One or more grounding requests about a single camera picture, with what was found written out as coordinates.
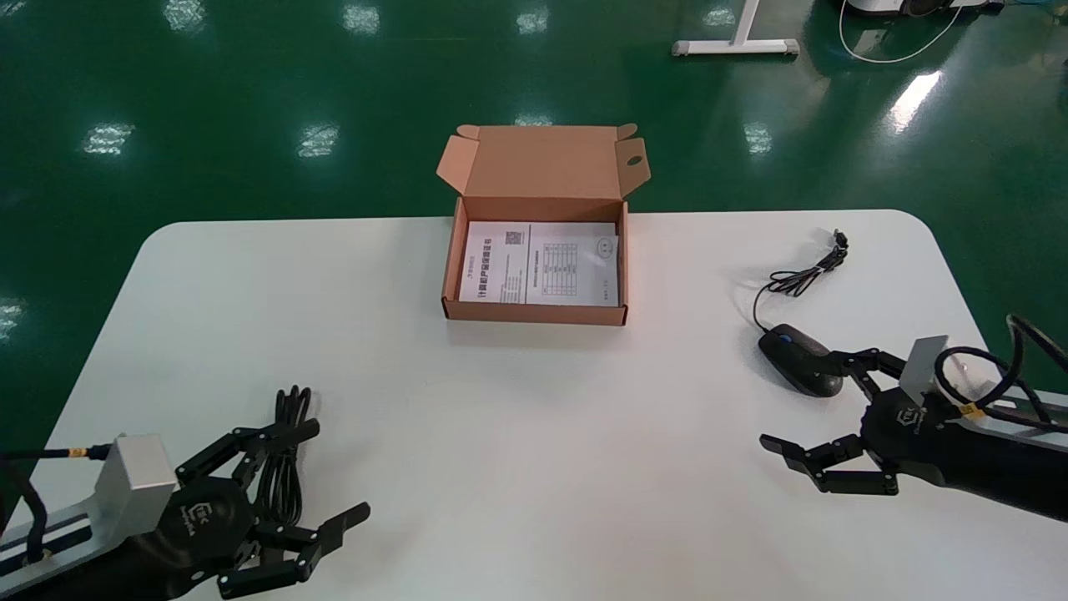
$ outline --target white paper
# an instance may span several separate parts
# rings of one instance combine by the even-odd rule
[[[472,221],[460,300],[619,306],[615,223]]]

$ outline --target logo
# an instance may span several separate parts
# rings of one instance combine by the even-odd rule
[[[198,503],[189,508],[183,505],[178,509],[182,511],[182,523],[186,525],[189,536],[197,536],[197,526],[207,524],[211,516],[210,503]]]
[[[916,428],[912,431],[912,433],[918,434],[920,426],[924,423],[924,414],[916,408],[902,409],[897,412],[897,423],[906,428],[909,426],[915,426]]]

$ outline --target white cable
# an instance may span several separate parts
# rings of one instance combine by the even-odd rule
[[[912,52],[908,57],[902,57],[900,59],[893,59],[893,60],[890,60],[890,61],[880,61],[878,59],[868,59],[868,58],[862,57],[862,56],[858,54],[857,52],[852,51],[852,49],[850,49],[849,46],[846,45],[846,34],[843,33],[843,31],[842,31],[842,18],[846,16],[846,3],[848,3],[848,2],[849,2],[849,0],[842,0],[842,12],[838,13],[838,39],[842,41],[842,47],[845,48],[846,51],[849,52],[850,56],[852,56],[854,59],[860,60],[860,61],[864,61],[866,63],[875,63],[875,64],[899,63],[899,62],[907,61],[907,60],[909,60],[909,59],[911,59],[913,57],[918,56],[920,52],[923,52],[927,48],[930,48],[931,44],[938,42],[939,37],[942,37],[943,35],[945,35],[946,31],[949,31],[949,28],[953,27],[953,23],[957,22],[957,17],[960,16],[961,9],[964,7],[964,6],[958,6],[957,7],[957,12],[954,13],[953,14],[953,18],[949,19],[949,25],[945,26],[945,29],[943,29],[941,33],[939,33],[938,35],[934,36],[934,39],[931,39],[930,42],[928,42],[927,45],[925,45],[923,48],[916,50],[915,52]]]

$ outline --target yellow label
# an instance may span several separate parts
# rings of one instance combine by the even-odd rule
[[[983,410],[975,407],[975,404],[968,404],[967,406],[962,406],[960,408],[960,415],[963,415],[964,417],[968,417],[970,420],[976,420],[983,417],[986,414],[983,413]]]

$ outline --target white table leg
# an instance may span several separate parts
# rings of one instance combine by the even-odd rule
[[[726,39],[679,39],[672,45],[676,57],[688,54],[797,54],[801,45],[797,39],[750,39],[749,30],[756,17],[760,0],[745,0],[734,37]]]

